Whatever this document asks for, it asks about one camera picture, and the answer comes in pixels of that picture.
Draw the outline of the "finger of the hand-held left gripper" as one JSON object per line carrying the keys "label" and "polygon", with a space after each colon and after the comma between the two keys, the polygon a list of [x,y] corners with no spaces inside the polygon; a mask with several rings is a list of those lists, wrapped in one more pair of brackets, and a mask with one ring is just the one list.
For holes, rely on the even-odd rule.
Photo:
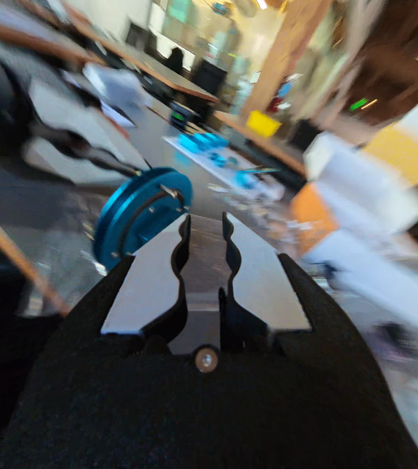
{"label": "finger of the hand-held left gripper", "polygon": [[66,155],[41,137],[33,137],[23,145],[23,161],[74,184],[123,184],[128,179],[122,173],[101,168],[87,159]]}
{"label": "finger of the hand-held left gripper", "polygon": [[29,99],[38,131],[68,145],[75,155],[118,172],[142,172],[148,163],[100,110],[71,100],[43,83],[31,83]]}

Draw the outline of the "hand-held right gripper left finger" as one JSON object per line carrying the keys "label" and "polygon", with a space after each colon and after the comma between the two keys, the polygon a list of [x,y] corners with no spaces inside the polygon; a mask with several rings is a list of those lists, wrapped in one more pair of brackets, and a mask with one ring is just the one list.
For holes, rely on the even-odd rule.
{"label": "hand-held right gripper left finger", "polygon": [[187,323],[181,271],[189,259],[191,217],[181,215],[131,256],[131,266],[103,322],[101,335],[174,340]]}

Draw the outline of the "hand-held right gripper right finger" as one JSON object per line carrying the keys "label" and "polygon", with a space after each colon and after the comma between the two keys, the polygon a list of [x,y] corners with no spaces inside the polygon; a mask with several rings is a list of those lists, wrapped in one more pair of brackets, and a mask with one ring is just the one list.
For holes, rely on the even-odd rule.
{"label": "hand-held right gripper right finger", "polygon": [[280,253],[228,212],[222,229],[230,276],[219,289],[221,349],[276,349],[280,334],[312,332]]}

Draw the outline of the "blue round metal turntable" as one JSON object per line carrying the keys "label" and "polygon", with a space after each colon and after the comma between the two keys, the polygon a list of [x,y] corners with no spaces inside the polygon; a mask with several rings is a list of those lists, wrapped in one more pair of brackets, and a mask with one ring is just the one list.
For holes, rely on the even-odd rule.
{"label": "blue round metal turntable", "polygon": [[171,167],[157,167],[131,178],[100,212],[94,240],[95,259],[107,271],[189,212],[190,179]]}

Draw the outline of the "pile of small screw bags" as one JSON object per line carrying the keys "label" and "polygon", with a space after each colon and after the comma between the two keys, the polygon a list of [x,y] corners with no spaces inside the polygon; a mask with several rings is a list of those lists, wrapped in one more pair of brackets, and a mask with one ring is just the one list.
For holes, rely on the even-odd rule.
{"label": "pile of small screw bags", "polygon": [[283,201],[270,202],[259,196],[254,200],[222,185],[209,183],[212,197],[279,252],[295,255],[298,248],[298,226],[288,205]]}

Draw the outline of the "large clear plastic bag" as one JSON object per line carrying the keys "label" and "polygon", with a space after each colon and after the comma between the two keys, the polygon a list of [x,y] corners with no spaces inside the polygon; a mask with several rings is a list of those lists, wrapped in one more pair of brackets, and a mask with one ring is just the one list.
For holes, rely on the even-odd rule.
{"label": "large clear plastic bag", "polygon": [[112,188],[88,187],[65,191],[55,211],[44,212],[10,234],[40,277],[63,306],[55,306],[37,286],[25,292],[26,317],[67,314],[107,274],[95,258],[93,241],[102,208]]}

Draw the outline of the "black device green display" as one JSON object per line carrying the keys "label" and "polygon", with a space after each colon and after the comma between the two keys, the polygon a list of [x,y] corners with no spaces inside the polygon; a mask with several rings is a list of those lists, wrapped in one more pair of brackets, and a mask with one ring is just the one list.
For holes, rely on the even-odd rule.
{"label": "black device green display", "polygon": [[186,126],[194,120],[195,115],[192,109],[181,103],[175,101],[170,103],[169,122],[172,126],[180,130],[184,130]]}

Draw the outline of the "white tray with blue parts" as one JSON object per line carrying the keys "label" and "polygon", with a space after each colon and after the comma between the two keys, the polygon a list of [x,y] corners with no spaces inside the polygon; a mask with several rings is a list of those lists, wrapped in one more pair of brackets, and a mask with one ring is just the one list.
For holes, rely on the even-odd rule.
{"label": "white tray with blue parts", "polygon": [[272,175],[258,170],[254,164],[227,147],[194,153],[181,145],[179,137],[163,137],[163,140],[232,192],[248,200],[278,202],[285,194],[284,185]]}

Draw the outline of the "yellow box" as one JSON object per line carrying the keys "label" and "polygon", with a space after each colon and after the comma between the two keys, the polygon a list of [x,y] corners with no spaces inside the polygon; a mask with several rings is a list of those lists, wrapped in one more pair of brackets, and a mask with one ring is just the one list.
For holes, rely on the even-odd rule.
{"label": "yellow box", "polygon": [[253,110],[246,121],[246,126],[264,138],[270,138],[276,134],[281,127],[281,122],[263,114],[258,110]]}

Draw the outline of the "wooden column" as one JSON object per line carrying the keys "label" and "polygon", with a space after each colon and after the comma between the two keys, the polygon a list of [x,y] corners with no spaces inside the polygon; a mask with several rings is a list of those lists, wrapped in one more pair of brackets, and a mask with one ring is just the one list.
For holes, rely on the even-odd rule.
{"label": "wooden column", "polygon": [[258,81],[240,111],[246,122],[252,111],[265,112],[284,78],[293,71],[330,8],[331,0],[288,1],[286,15],[265,59]]}

